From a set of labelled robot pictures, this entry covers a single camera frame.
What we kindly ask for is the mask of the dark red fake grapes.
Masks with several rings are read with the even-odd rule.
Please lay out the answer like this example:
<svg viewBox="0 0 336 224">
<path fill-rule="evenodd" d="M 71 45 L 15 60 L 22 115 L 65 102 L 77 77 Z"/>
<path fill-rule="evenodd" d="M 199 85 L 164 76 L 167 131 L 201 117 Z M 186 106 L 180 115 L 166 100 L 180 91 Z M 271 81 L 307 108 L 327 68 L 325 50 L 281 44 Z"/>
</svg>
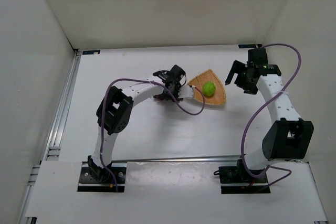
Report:
<svg viewBox="0 0 336 224">
<path fill-rule="evenodd" d="M 179 98 L 178 95 L 172 93 L 161 93 L 153 96 L 154 99 L 159 101 L 172 101 L 172 102 L 181 102 L 183 98 Z"/>
</svg>

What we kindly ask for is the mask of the green fake apple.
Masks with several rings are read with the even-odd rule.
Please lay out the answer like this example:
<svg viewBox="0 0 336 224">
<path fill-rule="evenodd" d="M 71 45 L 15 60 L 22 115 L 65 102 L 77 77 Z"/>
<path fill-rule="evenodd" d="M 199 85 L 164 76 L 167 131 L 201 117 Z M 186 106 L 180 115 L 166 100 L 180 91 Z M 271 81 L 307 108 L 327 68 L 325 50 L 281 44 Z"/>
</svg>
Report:
<svg viewBox="0 0 336 224">
<path fill-rule="evenodd" d="M 215 92 L 216 92 L 216 85 L 213 82 L 207 81 L 203 84 L 202 86 L 203 95 L 205 95 L 206 97 L 211 97 L 214 95 Z"/>
</svg>

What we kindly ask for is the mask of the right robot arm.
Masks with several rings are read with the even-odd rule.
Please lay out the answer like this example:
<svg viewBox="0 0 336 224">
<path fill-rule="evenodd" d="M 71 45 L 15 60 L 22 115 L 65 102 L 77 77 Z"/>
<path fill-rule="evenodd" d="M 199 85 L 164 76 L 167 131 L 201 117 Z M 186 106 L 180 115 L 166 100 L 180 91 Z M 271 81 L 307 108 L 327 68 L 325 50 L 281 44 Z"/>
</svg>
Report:
<svg viewBox="0 0 336 224">
<path fill-rule="evenodd" d="M 233 62 L 226 85 L 233 82 L 246 94 L 261 93 L 265 101 L 249 119 L 243 131 L 241 157 L 237 162 L 238 172 L 243 175 L 259 178 L 276 163 L 296 161 L 306 156 L 314 126 L 296 111 L 286 92 L 301 67 L 301 54 L 297 53 L 297 56 L 296 70 L 286 83 L 282 80 L 279 67 L 268 62 L 265 47 L 250 49 L 246 63 L 237 60 Z M 268 109 L 271 127 L 263 138 L 261 147 L 245 153 L 247 131 L 263 109 Z"/>
</svg>

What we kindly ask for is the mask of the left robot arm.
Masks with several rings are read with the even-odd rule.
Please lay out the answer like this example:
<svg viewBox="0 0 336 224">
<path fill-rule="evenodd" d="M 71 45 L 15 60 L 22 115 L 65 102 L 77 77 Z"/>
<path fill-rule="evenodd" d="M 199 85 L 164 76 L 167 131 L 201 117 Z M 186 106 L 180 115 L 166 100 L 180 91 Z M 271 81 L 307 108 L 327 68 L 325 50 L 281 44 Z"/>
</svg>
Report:
<svg viewBox="0 0 336 224">
<path fill-rule="evenodd" d="M 159 70 L 145 80 L 120 78 L 109 84 L 96 111 L 98 138 L 94 153 L 88 157 L 89 173 L 95 181 L 116 183 L 111 168 L 113 148 L 136 105 L 149 98 L 172 100 L 179 105 L 181 100 L 193 98 L 196 91 L 202 94 L 193 85 L 181 84 L 185 76 L 185 71 L 174 65 L 171 70 Z"/>
</svg>

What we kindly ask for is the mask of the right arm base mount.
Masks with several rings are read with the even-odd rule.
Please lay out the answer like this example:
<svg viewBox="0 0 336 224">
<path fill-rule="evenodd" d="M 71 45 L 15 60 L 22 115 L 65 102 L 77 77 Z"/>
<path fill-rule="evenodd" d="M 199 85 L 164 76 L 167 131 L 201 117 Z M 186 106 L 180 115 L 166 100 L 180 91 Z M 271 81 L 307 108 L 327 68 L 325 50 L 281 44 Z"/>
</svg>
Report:
<svg viewBox="0 0 336 224">
<path fill-rule="evenodd" d="M 254 178 L 250 176 L 239 160 L 236 166 L 220 166 L 213 172 L 219 177 L 221 194 L 269 194 L 268 178 L 264 174 Z"/>
</svg>

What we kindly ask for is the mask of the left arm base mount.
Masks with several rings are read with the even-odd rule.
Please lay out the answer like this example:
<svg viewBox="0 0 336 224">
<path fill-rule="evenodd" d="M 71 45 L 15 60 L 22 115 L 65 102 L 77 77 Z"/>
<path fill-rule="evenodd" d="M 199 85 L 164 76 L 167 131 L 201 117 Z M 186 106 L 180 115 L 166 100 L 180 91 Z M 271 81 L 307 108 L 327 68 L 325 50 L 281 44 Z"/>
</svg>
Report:
<svg viewBox="0 0 336 224">
<path fill-rule="evenodd" d="M 78 179 L 78 192 L 123 193 L 127 175 L 126 163 L 111 163 L 108 165 L 114 176 L 106 170 L 95 173 L 87 162 L 82 163 Z"/>
</svg>

